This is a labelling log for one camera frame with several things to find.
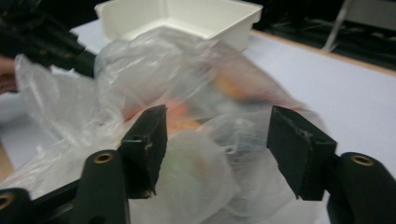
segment white plastic container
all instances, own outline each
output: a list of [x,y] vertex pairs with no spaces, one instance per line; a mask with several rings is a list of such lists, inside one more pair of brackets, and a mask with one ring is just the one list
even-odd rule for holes
[[113,0],[97,5],[108,40],[132,40],[159,26],[216,38],[242,51],[262,6],[232,0]]

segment white table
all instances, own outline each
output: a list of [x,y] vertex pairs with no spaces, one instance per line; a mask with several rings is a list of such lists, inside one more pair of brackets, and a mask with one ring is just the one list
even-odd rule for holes
[[[75,31],[81,43],[94,52],[106,44],[97,21]],[[252,33],[244,54],[320,114],[339,144],[338,154],[367,154],[396,176],[396,76],[392,72],[386,74],[257,33]],[[18,95],[0,97],[0,127],[1,141],[14,167],[28,161],[37,146],[53,142],[27,117]]]

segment plastic bag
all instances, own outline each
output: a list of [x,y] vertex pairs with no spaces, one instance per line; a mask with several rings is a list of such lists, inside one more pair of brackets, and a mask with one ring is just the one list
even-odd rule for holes
[[196,131],[172,135],[156,187],[158,195],[130,200],[133,224],[199,224],[237,191],[221,147]]
[[29,114],[47,131],[75,147],[112,148],[123,137],[123,117],[116,107],[101,105],[90,78],[52,74],[18,56],[17,83]]
[[[301,111],[321,126],[315,113]],[[323,202],[297,201],[277,163],[266,148],[271,111],[224,115],[199,130],[225,148],[240,190],[203,224],[314,223]]]
[[[263,149],[268,126],[260,116],[233,116],[261,111],[269,119],[272,105],[303,105],[240,53],[215,40],[160,28],[132,42],[109,44],[97,57],[95,75],[96,80],[53,75],[23,57],[17,59],[17,81],[30,114],[60,142],[40,149],[0,189],[26,188],[36,198],[79,178],[90,154],[117,148],[141,111],[166,104],[170,131],[197,129],[214,118],[201,128],[212,140],[189,132],[170,139],[158,196],[131,203],[133,214],[142,214],[132,217],[135,223],[278,223],[281,215],[284,223],[294,223],[285,212],[295,208],[291,191],[281,185],[276,164]],[[234,115],[215,118],[223,114]],[[236,120],[243,129],[217,125]],[[205,175],[197,175],[203,167]],[[313,217],[317,208],[297,206],[295,213]]]
[[95,74],[101,99],[126,119],[160,104],[168,105],[169,120],[303,106],[231,47],[165,27],[107,45]]

